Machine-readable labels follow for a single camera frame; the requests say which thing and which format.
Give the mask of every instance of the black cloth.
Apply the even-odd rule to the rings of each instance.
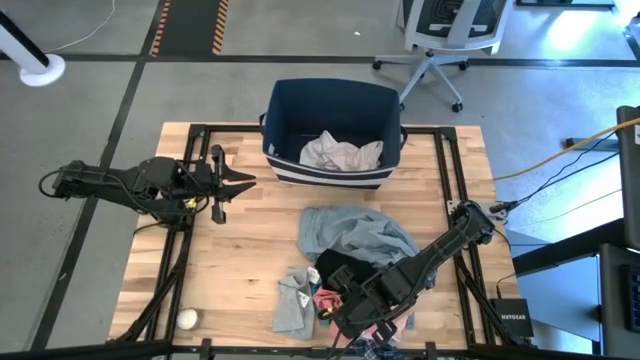
[[[329,285],[329,276],[342,265],[349,266],[356,282],[363,283],[376,273],[376,269],[370,263],[358,260],[354,257],[327,249],[316,260],[315,268],[322,279],[322,287],[326,290],[338,291]]]

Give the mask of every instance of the gray cloth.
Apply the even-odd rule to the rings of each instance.
[[[300,218],[298,249],[315,262],[327,249],[370,262],[375,267],[396,263],[420,250],[413,236],[390,217],[359,206],[324,206],[304,209]],[[425,281],[435,284],[435,272]]]
[[[293,339],[309,340],[313,337],[314,304],[309,287],[307,269],[287,269],[287,276],[278,281],[280,302],[273,319],[273,332]],[[298,291],[309,296],[302,307]]]

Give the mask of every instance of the gray floor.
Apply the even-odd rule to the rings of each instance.
[[[86,35],[104,19],[110,5],[108,0],[0,0],[0,9],[44,49]],[[105,28],[67,50],[138,53],[155,5],[155,0],[118,0],[116,14]],[[402,36],[392,27],[391,14],[390,2],[383,0],[348,0],[340,5],[337,1],[311,0],[231,2],[223,53],[400,53]],[[516,9],[513,19],[517,20],[509,23],[498,56],[633,59],[619,16],[602,11]],[[571,26],[583,28],[579,35],[569,38],[566,34]],[[0,195],[9,200],[6,204],[18,204],[10,210],[6,207],[0,218],[6,234],[0,273],[9,274],[3,282],[9,291],[0,293],[1,352],[19,350],[30,342],[80,206],[77,200],[65,203],[42,197],[36,190],[37,181],[46,171],[72,159],[96,162],[132,68],[130,63],[70,62],[67,73],[55,85],[28,89],[17,80],[12,63],[0,62],[4,95],[0,108],[5,125],[0,135],[0,159],[5,165]],[[148,64],[112,165],[126,167],[152,156],[165,121],[256,121],[277,79],[337,77],[402,89],[409,71],[406,66],[384,66],[376,73],[366,64]],[[407,99],[402,121],[481,125],[495,175],[520,170],[557,152],[566,137],[588,136],[613,125],[615,109],[637,105],[640,95],[640,68],[476,66],[464,73],[457,67],[447,67],[446,72],[465,99],[464,111],[452,113],[452,99],[446,89],[425,79]],[[575,156],[570,154],[540,171],[498,183],[499,198],[512,200],[527,195]],[[581,164],[603,156],[589,154]],[[556,241],[619,217],[621,201],[614,194],[598,202],[597,206],[606,204],[606,211],[595,212],[593,206],[586,206],[536,224],[619,188],[617,166],[617,160],[611,160],[539,194],[511,214],[510,229]],[[51,347],[104,340],[135,222],[133,212],[99,204]],[[544,326],[536,329],[541,343],[550,348],[569,344],[565,348],[577,351],[584,345],[573,346],[572,341],[554,344],[567,335],[557,335]]]

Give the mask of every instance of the table leg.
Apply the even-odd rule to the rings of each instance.
[[[513,266],[517,276],[546,270],[598,253],[601,244],[626,247],[624,219],[614,220],[568,239],[517,256]]]

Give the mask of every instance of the desk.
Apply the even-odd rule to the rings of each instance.
[[[157,155],[182,158],[189,126],[164,124]],[[480,127],[455,130],[469,197],[494,200],[495,188]],[[210,144],[222,145],[229,166],[255,175],[257,185],[225,204],[227,224],[212,222],[208,210],[197,216],[181,307],[201,310],[202,322],[193,331],[177,329],[174,344],[193,345],[211,338],[215,346],[329,347],[333,338],[327,328],[317,323],[314,339],[309,341],[289,339],[271,330],[279,296],[277,281],[285,276],[287,267],[309,265],[296,248],[302,209],[339,204],[367,206],[398,221],[416,238],[419,247],[427,246],[448,229],[434,139],[433,135],[411,134],[398,169],[383,186],[378,191],[356,191],[283,184],[262,154],[259,133],[213,133]],[[455,198],[449,147],[445,148],[445,159]],[[139,226],[152,222],[150,217],[141,216]],[[150,228],[135,236],[110,337],[122,334],[153,296],[165,233],[164,229]],[[491,296],[497,280],[514,273],[511,255],[499,235],[478,250]],[[504,297],[519,296],[514,278],[501,283]],[[469,296],[475,337],[482,342],[479,308]],[[424,349],[425,341],[432,341],[438,349],[466,349],[451,260],[440,267],[436,287],[422,293],[414,310],[416,328],[405,331],[400,348]],[[163,336],[166,313],[165,304],[159,337]]]

